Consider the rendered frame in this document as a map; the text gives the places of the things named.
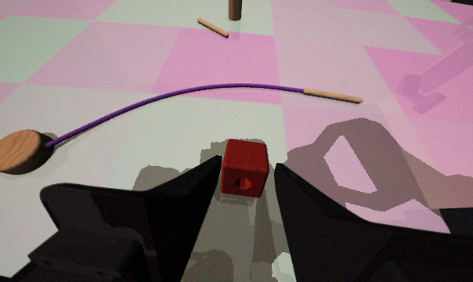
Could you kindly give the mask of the round wooden disc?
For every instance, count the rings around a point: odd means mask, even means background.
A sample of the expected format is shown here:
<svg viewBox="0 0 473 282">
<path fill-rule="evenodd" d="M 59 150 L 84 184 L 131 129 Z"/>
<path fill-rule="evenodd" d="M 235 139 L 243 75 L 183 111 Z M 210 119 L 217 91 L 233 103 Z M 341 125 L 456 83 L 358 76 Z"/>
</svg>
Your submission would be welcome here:
<svg viewBox="0 0 473 282">
<path fill-rule="evenodd" d="M 21 175 L 43 165 L 52 155 L 54 146 L 45 148 L 53 141 L 39 131 L 23 130 L 10 133 L 0 139 L 0 172 Z"/>
</svg>

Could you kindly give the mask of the purple string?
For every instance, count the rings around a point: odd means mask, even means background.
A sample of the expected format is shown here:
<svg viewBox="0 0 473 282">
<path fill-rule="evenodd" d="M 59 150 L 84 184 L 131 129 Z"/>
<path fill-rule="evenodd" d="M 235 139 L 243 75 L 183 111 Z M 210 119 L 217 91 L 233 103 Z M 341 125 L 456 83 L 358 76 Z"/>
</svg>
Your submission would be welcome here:
<svg viewBox="0 0 473 282">
<path fill-rule="evenodd" d="M 174 96 L 174 95 L 186 93 L 186 92 L 193 92 L 193 91 L 198 91 L 198 90 L 203 90 L 203 89 L 227 88 L 227 87 L 256 87 L 256 88 L 268 88 L 268 89 L 281 89 L 281 90 L 302 92 L 304 94 L 313 95 L 313 96 L 322 96 L 323 98 L 335 99 L 335 100 L 340 100 L 340 101 L 345 101 L 345 102 L 350 102 L 350 103 L 361 103 L 363 101 L 362 98 L 354 97 L 354 96 L 345 96 L 345 95 L 340 95 L 340 94 L 331 93 L 331 92 L 322 92 L 322 91 L 316 91 L 316 90 L 311 90 L 311 89 L 307 89 L 307 88 L 299 89 L 299 88 L 279 86 L 279 85 L 264 85 L 264 84 L 251 84 L 251 83 L 230 83 L 230 84 L 204 85 L 204 86 L 198 86 L 198 87 L 193 87 L 193 88 L 188 88 L 188 89 L 181 89 L 181 90 L 177 90 L 177 91 L 174 91 L 174 92 L 165 93 L 165 94 L 162 94 L 162 95 L 159 95 L 159 96 L 151 97 L 151 98 L 146 99 L 142 102 L 133 104 L 129 107 L 126 107 L 124 109 L 113 112 L 112 114 L 109 114 L 106 117 L 102 117 L 99 120 L 92 121 L 92 122 L 90 122 L 86 125 L 83 125 L 80 128 L 77 128 L 77 129 L 75 129 L 71 132 L 68 132 L 67 134 L 62 135 L 61 137 L 59 137 L 57 139 L 54 139 L 53 141 L 51 141 L 49 143 L 46 143 L 45 148 L 47 148 L 47 149 L 51 148 L 51 147 L 55 146 L 56 144 L 61 143 L 64 140 L 69 139 L 70 137 L 75 136 L 78 133 L 83 132 L 86 129 L 89 129 L 89 128 L 91 128 L 91 127 L 93 127 L 93 126 L 95 126 L 95 125 L 97 125 L 101 122 L 104 122 L 108 119 L 111 119 L 112 117 L 115 117 L 119 114 L 122 114 L 122 113 L 124 113 L 128 110 L 133 109 L 133 108 L 142 106 L 144 104 L 147 104 L 147 103 L 159 100 L 159 99 L 167 98 L 169 96 Z"/>
</svg>

